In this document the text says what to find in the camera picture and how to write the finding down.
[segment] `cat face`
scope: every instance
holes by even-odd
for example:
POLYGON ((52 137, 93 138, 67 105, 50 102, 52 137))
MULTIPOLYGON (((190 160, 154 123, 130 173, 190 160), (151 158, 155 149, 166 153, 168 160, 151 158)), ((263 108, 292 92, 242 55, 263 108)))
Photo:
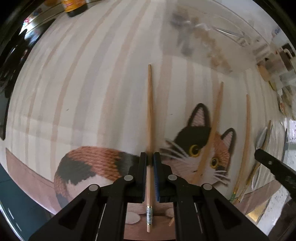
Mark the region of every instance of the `cat face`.
MULTIPOLYGON (((198 169, 204 147, 211 131, 209 112, 202 103, 193 110, 187 126, 174 141, 166 140, 168 147, 162 148, 161 155, 166 157, 164 164, 171 166, 172 172, 190 182, 198 169)), ((227 170, 235 141, 235 130, 230 128, 220 135, 215 133, 214 145, 206 161, 205 170, 199 185, 221 182, 227 185, 227 170)))

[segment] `wooden chopstick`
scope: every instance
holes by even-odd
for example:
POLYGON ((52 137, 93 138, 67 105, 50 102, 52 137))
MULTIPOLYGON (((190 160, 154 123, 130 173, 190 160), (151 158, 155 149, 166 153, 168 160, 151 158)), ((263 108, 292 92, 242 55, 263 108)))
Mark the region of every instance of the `wooden chopstick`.
POLYGON ((152 155, 153 155, 153 86, 152 86, 152 68, 148 65, 148 99, 147 99, 147 175, 146 175, 146 196, 147 196, 147 232, 151 231, 152 226, 152 197, 153 197, 153 167, 152 167, 152 155))
POLYGON ((207 144, 205 146, 205 151, 201 157, 200 164, 197 168, 197 171, 191 180, 192 184, 197 184, 197 185, 199 184, 199 181, 200 181, 200 179, 203 175, 203 172, 205 170, 207 158, 210 154, 211 147, 214 144, 214 138, 215 138, 215 134, 216 134, 217 127, 219 124, 219 120, 220 120, 220 110, 221 110, 221 105, 222 105, 222 100, 223 100, 223 87, 224 87, 224 83, 221 82, 220 89, 219 89, 218 96, 217 96, 217 101, 216 101, 216 106, 215 106, 214 117, 213 117, 209 140, 207 141, 207 144))
MULTIPOLYGON (((268 142, 269 142, 269 138, 270 138, 270 134, 271 134, 271 120, 270 120, 269 123, 268 123, 268 128, 267 128, 267 132, 266 132, 266 137, 265 137, 264 143, 263 143, 263 145, 262 145, 262 147, 261 147, 262 150, 265 150, 265 151, 266 151, 267 144, 268 144, 268 142)), ((256 161, 256 164, 254 165, 254 168, 253 168, 253 170, 251 171, 251 173, 250 173, 250 175, 249 175, 249 177, 248 177, 248 179, 247 179, 247 181, 246 181, 246 184, 245 184, 245 186, 244 186, 244 189, 241 191, 241 193, 240 193, 240 195, 238 196, 238 198, 236 198, 236 199, 234 200, 233 204, 237 204, 238 202, 241 202, 241 201, 242 201, 242 199, 243 199, 243 197, 244 197, 244 194, 245 194, 245 192, 246 192, 248 186, 250 185, 250 183, 251 183, 251 181, 252 181, 252 179, 253 179, 253 177, 254 177, 254 175, 255 175, 257 169, 259 168, 260 164, 261 164, 260 162, 256 161)))
POLYGON ((174 221, 175 221, 175 218, 172 218, 168 225, 171 226, 174 223, 174 221))
POLYGON ((246 136, 244 140, 244 151, 242 155, 242 162, 239 169, 239 175, 237 177, 237 182, 234 186, 230 201, 233 204, 236 204, 237 201, 235 199, 235 195, 237 194, 237 191, 239 189, 239 185, 242 181, 243 172, 246 168, 247 161, 249 160, 249 149, 250 149, 250 135, 251 135, 251 104, 250 104, 250 96, 246 95, 247 98, 247 117, 246 117, 246 136))

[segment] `striped wallpaper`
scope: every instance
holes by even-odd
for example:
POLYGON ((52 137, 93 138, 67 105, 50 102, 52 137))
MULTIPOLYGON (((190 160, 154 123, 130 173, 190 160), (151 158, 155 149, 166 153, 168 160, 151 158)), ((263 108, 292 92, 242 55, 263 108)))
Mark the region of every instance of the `striped wallpaper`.
MULTIPOLYGON (((268 152, 282 157, 283 116, 276 93, 256 67, 227 76, 190 59, 163 55, 160 47, 165 1, 101 1, 74 18, 62 14, 37 42, 11 98, 6 147, 21 162, 53 181, 61 158, 82 145, 114 148, 134 155, 146 149, 147 65, 153 67, 156 147, 174 139, 192 110, 204 103, 212 117, 219 83, 224 82, 219 133, 237 133, 228 186, 238 175, 251 99, 251 150, 260 130, 274 125, 268 152)), ((257 188, 274 179, 262 168, 257 188)))

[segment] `calico cat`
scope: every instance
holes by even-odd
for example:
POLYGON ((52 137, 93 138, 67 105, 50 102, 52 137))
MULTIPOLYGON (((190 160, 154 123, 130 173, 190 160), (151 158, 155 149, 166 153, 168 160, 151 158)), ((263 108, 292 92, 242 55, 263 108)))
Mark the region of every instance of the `calico cat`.
MULTIPOLYGON (((190 182, 199 166, 210 131, 209 111, 204 104, 199 103, 193 110, 187 126, 177 134, 174 141, 166 140, 168 147, 160 149, 160 154, 165 158, 163 163, 169 165, 174 174, 190 182)), ((227 185, 230 180, 226 174, 235 138, 233 128, 229 128, 222 135, 216 132, 214 145, 199 185, 216 182, 227 185)))
MULTIPOLYGON (((174 174, 190 180, 199 165, 203 147, 210 134, 210 118, 204 104, 193 110, 188 124, 169 146, 162 148, 163 163, 171 166, 174 174)), ((216 133, 214 146, 206 166, 202 182, 227 184, 226 177, 235 140, 234 129, 228 129, 222 136, 216 133)), ((54 189, 61 208, 65 207, 80 192, 93 183, 103 187, 127 175, 129 168, 139 163, 139 156, 123 151, 95 146, 82 146, 68 152, 59 163, 54 176, 54 189)), ((172 204, 157 204, 153 212, 170 217, 172 204)), ((146 215, 145 204, 128 204, 127 223, 135 221, 135 214, 146 215)))
POLYGON ((93 183, 103 187, 128 174, 139 157, 111 148, 82 146, 68 152, 54 175, 54 189, 61 208, 93 183))

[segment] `cat ear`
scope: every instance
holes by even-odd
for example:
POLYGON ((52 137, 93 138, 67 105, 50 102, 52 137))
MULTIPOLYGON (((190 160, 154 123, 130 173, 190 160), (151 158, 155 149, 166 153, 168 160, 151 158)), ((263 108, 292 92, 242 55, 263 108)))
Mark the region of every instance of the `cat ear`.
POLYGON ((187 126, 205 126, 210 127, 210 117, 207 107, 199 103, 193 110, 188 120, 187 126))
POLYGON ((232 151, 233 151, 235 139, 236 139, 236 133, 233 128, 229 128, 221 136, 221 140, 224 142, 229 153, 232 153, 232 151))

